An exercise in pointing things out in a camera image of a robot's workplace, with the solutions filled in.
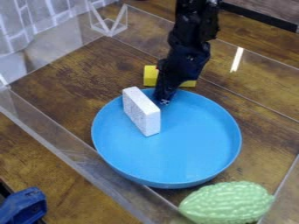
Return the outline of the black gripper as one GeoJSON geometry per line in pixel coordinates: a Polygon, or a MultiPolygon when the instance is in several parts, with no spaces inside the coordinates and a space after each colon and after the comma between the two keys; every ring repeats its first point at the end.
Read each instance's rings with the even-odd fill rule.
{"type": "Polygon", "coordinates": [[[168,105],[179,86],[196,81],[211,58],[210,41],[218,36],[220,0],[178,0],[175,24],[168,34],[170,52],[158,62],[154,98],[168,105]]]}

